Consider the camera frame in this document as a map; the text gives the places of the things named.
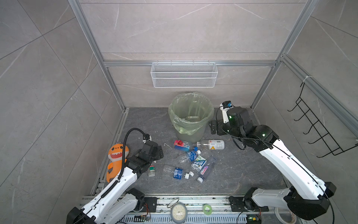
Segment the black wire rack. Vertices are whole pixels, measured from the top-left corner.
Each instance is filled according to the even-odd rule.
[[[298,99],[296,100],[296,106],[292,109],[292,110],[287,110],[287,111],[289,111],[289,112],[291,112],[291,111],[293,111],[296,107],[298,107],[298,108],[300,108],[300,110],[302,111],[302,113],[303,113],[303,115],[298,119],[298,120],[296,120],[296,119],[294,119],[295,121],[299,121],[299,120],[301,120],[303,117],[306,117],[308,120],[309,120],[309,122],[311,123],[311,127],[310,127],[310,129],[308,130],[308,132],[307,133],[304,133],[304,134],[308,134],[311,130],[312,130],[312,128],[314,128],[315,130],[316,130],[316,132],[318,133],[318,135],[319,135],[319,137],[320,138],[318,138],[316,141],[314,141],[314,142],[309,142],[308,144],[314,144],[314,143],[316,143],[317,141],[319,141],[319,140],[322,140],[324,143],[325,143],[325,145],[328,147],[328,149],[329,149],[329,153],[327,153],[327,154],[325,154],[325,155],[323,155],[323,156],[317,156],[318,158],[322,158],[322,157],[325,157],[326,155],[329,155],[329,154],[332,154],[332,155],[334,155],[334,156],[336,156],[336,155],[339,155],[339,154],[341,154],[341,153],[343,153],[343,152],[346,152],[346,151],[348,151],[348,150],[350,150],[350,149],[352,149],[352,148],[355,148],[355,147],[357,147],[358,146],[358,143],[357,144],[355,144],[353,147],[350,147],[349,149],[346,149],[346,150],[343,150],[342,148],[341,148],[341,146],[337,143],[337,141],[333,138],[333,136],[330,134],[330,132],[326,129],[326,127],[322,124],[322,122],[318,119],[318,117],[315,115],[315,113],[310,109],[310,107],[306,104],[306,102],[301,98],[301,95],[302,95],[302,91],[303,91],[303,88],[304,88],[304,86],[305,86],[305,83],[303,82],[303,83],[301,83],[301,85],[300,85],[300,87],[302,87],[302,89],[301,89],[301,93],[300,93],[300,96],[298,97]],[[303,103],[307,108],[308,108],[308,110],[305,112],[303,109],[302,109],[302,107],[299,105],[300,103]],[[317,121],[315,121],[315,122],[313,122],[308,116],[307,116],[307,113],[308,112],[311,112],[312,114],[313,114],[313,116],[317,119]],[[318,131],[318,129],[316,128],[316,126],[315,125],[321,125],[323,128],[324,128],[324,130],[325,130],[325,134],[322,134],[322,133],[320,133],[319,131]],[[335,144],[337,145],[337,148],[336,149],[334,149],[334,150],[332,150],[332,148],[331,147],[329,147],[329,145],[327,144],[327,140],[325,140],[324,139],[324,137],[326,137],[326,139],[327,138],[331,138],[334,142],[335,142]]]

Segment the green tape roll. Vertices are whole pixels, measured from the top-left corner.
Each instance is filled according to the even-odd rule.
[[[211,215],[212,212],[213,212],[213,208],[209,204],[203,205],[203,213],[205,215]]]

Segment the marble wall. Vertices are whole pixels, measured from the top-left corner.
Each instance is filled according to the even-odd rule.
[[[225,100],[231,100],[235,106],[249,106],[269,70],[269,66],[218,67],[213,88],[154,88],[150,67],[110,67],[128,107],[168,107],[178,94],[194,91],[203,93],[214,106]]]
[[[80,0],[105,60],[276,60],[305,0]],[[148,67],[112,67],[126,106],[198,91],[248,106],[269,68],[220,67],[214,88],[153,88]]]
[[[0,9],[0,223],[65,223],[120,109],[67,0]]]
[[[355,115],[358,115],[357,11],[355,0],[321,0],[288,53]],[[337,156],[316,157],[328,153],[327,146],[322,140],[308,144],[319,138],[317,132],[311,130],[304,135],[310,128],[309,121],[306,118],[294,121],[303,114],[299,109],[287,111],[294,107],[300,85],[301,80],[285,65],[281,66],[259,102],[256,115],[261,123],[278,133],[304,165],[337,186],[331,200],[336,223],[358,223],[358,197],[354,193],[358,185],[358,148]],[[343,149],[357,143],[357,137],[307,87],[302,97]],[[325,140],[332,148],[336,147],[330,138]],[[331,223],[332,212],[329,210],[316,221]]]

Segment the orange plush toy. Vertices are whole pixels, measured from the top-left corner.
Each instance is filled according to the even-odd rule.
[[[111,172],[107,172],[106,180],[109,183],[112,178],[115,178],[122,169],[122,149],[123,144],[115,144],[111,147],[108,152],[108,158],[112,161],[108,165],[108,170],[112,169]],[[129,148],[126,146],[124,158],[128,156]]]

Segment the clock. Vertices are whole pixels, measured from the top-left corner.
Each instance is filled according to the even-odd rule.
[[[170,216],[173,222],[183,223],[188,216],[188,210],[183,203],[176,203],[171,207]]]

